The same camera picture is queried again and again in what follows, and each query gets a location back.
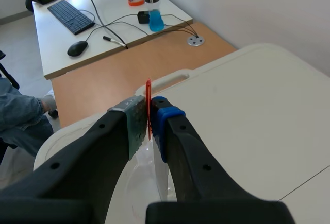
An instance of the black cable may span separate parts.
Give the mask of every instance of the black cable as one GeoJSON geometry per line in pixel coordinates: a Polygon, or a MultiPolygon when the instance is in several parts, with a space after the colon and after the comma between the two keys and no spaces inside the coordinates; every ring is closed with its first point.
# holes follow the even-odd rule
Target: black cable
{"type": "Polygon", "coordinates": [[[189,30],[187,27],[181,27],[181,26],[177,26],[177,25],[166,25],[166,24],[164,24],[164,26],[167,26],[167,27],[179,27],[179,28],[181,28],[181,29],[186,29],[186,30],[188,30],[189,32],[194,33],[193,31],[189,30]]]}
{"type": "Polygon", "coordinates": [[[122,18],[125,18],[125,17],[128,17],[128,16],[132,16],[132,15],[138,16],[137,14],[128,14],[128,15],[124,15],[124,16],[122,16],[122,17],[120,17],[120,18],[118,18],[118,19],[115,19],[114,21],[110,22],[110,23],[107,24],[106,26],[109,26],[109,25],[113,24],[114,22],[116,22],[116,21],[118,21],[118,20],[120,20],[120,19],[122,19],[122,18]]]}
{"type": "Polygon", "coordinates": [[[93,22],[95,22],[96,17],[95,17],[95,15],[92,12],[90,12],[88,10],[85,10],[85,9],[79,9],[79,11],[84,11],[84,12],[90,13],[94,17],[93,22]]]}
{"type": "Polygon", "coordinates": [[[103,26],[95,28],[93,31],[91,31],[91,33],[88,35],[87,39],[85,40],[87,42],[87,40],[89,39],[89,37],[91,37],[92,33],[100,28],[103,28],[103,26]]]}
{"type": "Polygon", "coordinates": [[[135,27],[135,28],[137,28],[138,30],[140,30],[141,32],[145,33],[147,36],[157,36],[157,35],[160,35],[160,34],[165,33],[165,32],[176,32],[176,31],[179,31],[179,32],[186,32],[186,33],[188,33],[188,34],[190,34],[190,35],[196,36],[196,35],[194,35],[192,32],[188,32],[188,31],[185,31],[185,30],[169,30],[169,31],[158,32],[158,33],[155,33],[155,34],[153,34],[153,35],[150,35],[150,34],[148,34],[146,31],[143,31],[141,28],[139,28],[139,27],[137,27],[137,26],[135,26],[135,25],[133,25],[133,24],[127,23],[127,22],[113,22],[113,23],[111,23],[111,25],[113,25],[113,24],[117,24],[117,23],[124,23],[124,24],[127,24],[127,25],[129,25],[129,26],[135,27]]]}
{"type": "MultiPolygon", "coordinates": [[[[90,13],[90,14],[92,14],[92,15],[94,16],[93,13],[91,13],[91,12],[89,12],[89,11],[87,11],[87,10],[84,10],[84,9],[80,9],[80,10],[86,11],[86,12],[88,12],[88,13],[90,13]]],[[[88,35],[88,37],[87,37],[87,39],[86,39],[85,41],[87,41],[87,40],[91,37],[92,33],[93,33],[95,30],[98,30],[98,29],[100,29],[100,28],[102,28],[102,27],[105,27],[105,26],[109,26],[109,25],[111,25],[112,23],[114,23],[114,22],[116,22],[116,21],[118,21],[118,20],[120,20],[120,19],[122,19],[122,18],[125,18],[125,17],[128,17],[128,16],[132,16],[132,15],[136,15],[136,16],[137,16],[137,14],[128,14],[128,15],[124,15],[124,16],[122,16],[122,17],[120,17],[120,18],[118,18],[118,19],[116,19],[116,20],[110,22],[109,24],[104,25],[104,26],[101,26],[101,25],[97,24],[97,25],[99,25],[100,27],[98,27],[98,28],[94,29],[93,31],[91,31],[91,33],[88,35]]]]}
{"type": "Polygon", "coordinates": [[[146,34],[147,36],[157,36],[157,35],[162,34],[162,33],[165,33],[165,32],[175,32],[175,31],[180,31],[180,32],[186,32],[186,33],[188,33],[188,34],[190,34],[190,35],[193,35],[193,36],[195,36],[195,37],[198,38],[198,34],[197,34],[197,32],[196,32],[192,27],[191,27],[191,28],[193,29],[193,31],[195,32],[195,34],[194,34],[193,31],[189,30],[189,29],[186,28],[186,27],[181,27],[181,26],[177,26],[177,25],[166,25],[166,24],[164,24],[165,26],[168,26],[168,27],[179,27],[179,28],[181,28],[181,29],[186,29],[186,30],[188,30],[189,32],[188,32],[188,31],[185,31],[185,30],[170,30],[170,31],[163,31],[163,32],[159,32],[159,33],[156,33],[156,34],[150,35],[150,34],[148,34],[146,31],[142,30],[141,28],[139,28],[139,27],[137,27],[137,26],[135,26],[135,25],[133,25],[133,24],[130,24],[130,23],[128,23],[128,22],[122,22],[122,21],[117,22],[118,20],[120,20],[120,19],[122,19],[122,18],[125,18],[125,17],[128,17],[128,16],[132,16],[132,15],[137,16],[137,14],[128,14],[128,15],[124,15],[124,16],[122,16],[122,17],[119,17],[118,19],[116,19],[116,20],[114,20],[114,21],[112,21],[112,22],[110,22],[110,23],[108,23],[108,24],[106,24],[106,25],[104,25],[104,26],[99,25],[100,27],[98,27],[98,28],[92,30],[91,33],[88,35],[88,37],[87,37],[87,39],[86,39],[85,41],[87,41],[87,40],[91,37],[91,35],[93,34],[94,31],[96,31],[96,30],[98,30],[98,29],[100,29],[100,28],[103,28],[103,27],[107,27],[107,26],[112,25],[112,24],[117,24],[117,23],[124,23],[124,24],[127,24],[127,25],[129,25],[129,26],[135,27],[136,29],[140,30],[141,32],[143,32],[143,33],[146,34]]]}
{"type": "Polygon", "coordinates": [[[187,21],[182,20],[181,18],[179,18],[179,17],[177,17],[177,16],[175,16],[173,14],[162,14],[161,16],[173,16],[173,17],[179,19],[180,21],[183,21],[183,22],[187,23],[187,25],[195,32],[196,37],[198,38],[198,33],[195,31],[195,29],[192,28],[192,26],[190,26],[190,24],[187,21]]]}
{"type": "Polygon", "coordinates": [[[112,31],[110,28],[108,28],[106,25],[104,25],[104,23],[102,22],[102,20],[101,20],[101,18],[100,18],[100,15],[98,14],[98,11],[97,11],[97,8],[96,8],[96,5],[95,5],[94,1],[91,0],[91,2],[92,2],[92,4],[93,4],[93,6],[94,6],[94,9],[95,9],[95,12],[96,12],[97,18],[98,18],[98,20],[100,21],[101,25],[102,25],[103,27],[105,27],[107,30],[109,30],[110,32],[112,32],[115,36],[117,36],[117,38],[120,39],[120,41],[123,42],[123,44],[125,44],[126,49],[128,49],[128,46],[127,46],[126,43],[123,41],[123,39],[122,39],[118,34],[116,34],[114,31],[112,31]]]}

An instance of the blue liquid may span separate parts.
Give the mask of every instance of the blue liquid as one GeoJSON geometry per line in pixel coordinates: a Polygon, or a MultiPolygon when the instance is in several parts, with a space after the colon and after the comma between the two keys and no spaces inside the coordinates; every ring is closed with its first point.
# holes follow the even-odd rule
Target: blue liquid
{"type": "Polygon", "coordinates": [[[159,32],[164,29],[164,22],[159,10],[149,11],[149,28],[152,32],[159,32]]]}

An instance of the person's leg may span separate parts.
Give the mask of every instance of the person's leg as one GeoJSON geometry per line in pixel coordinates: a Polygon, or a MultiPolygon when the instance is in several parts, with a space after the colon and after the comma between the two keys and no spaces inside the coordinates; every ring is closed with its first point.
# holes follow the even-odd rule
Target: person's leg
{"type": "Polygon", "coordinates": [[[5,130],[0,136],[6,143],[15,144],[35,157],[40,147],[52,134],[52,126],[44,115],[36,125],[29,126],[25,130],[19,128],[5,130]]]}
{"type": "Polygon", "coordinates": [[[51,96],[21,95],[7,79],[0,78],[0,132],[14,127],[25,130],[36,125],[45,112],[55,109],[56,103],[51,96]]]}
{"type": "Polygon", "coordinates": [[[21,95],[5,78],[0,78],[0,137],[35,156],[41,145],[53,134],[44,115],[56,103],[49,93],[43,98],[21,95]]]}

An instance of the water bottle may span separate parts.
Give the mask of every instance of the water bottle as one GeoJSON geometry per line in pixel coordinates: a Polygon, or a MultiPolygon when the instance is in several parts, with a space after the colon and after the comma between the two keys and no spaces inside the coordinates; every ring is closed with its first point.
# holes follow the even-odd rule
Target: water bottle
{"type": "Polygon", "coordinates": [[[145,0],[149,10],[149,28],[152,32],[159,32],[164,29],[164,21],[161,18],[159,5],[160,0],[145,0]]]}

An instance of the red plastic card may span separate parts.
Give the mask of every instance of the red plastic card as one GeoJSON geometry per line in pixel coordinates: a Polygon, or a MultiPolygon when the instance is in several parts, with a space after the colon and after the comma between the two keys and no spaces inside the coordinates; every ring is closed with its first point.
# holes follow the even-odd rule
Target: red plastic card
{"type": "Polygon", "coordinates": [[[148,115],[148,131],[149,131],[149,140],[151,139],[151,122],[150,122],[150,103],[151,103],[151,80],[148,78],[145,84],[145,102],[146,102],[146,111],[148,115]]]}

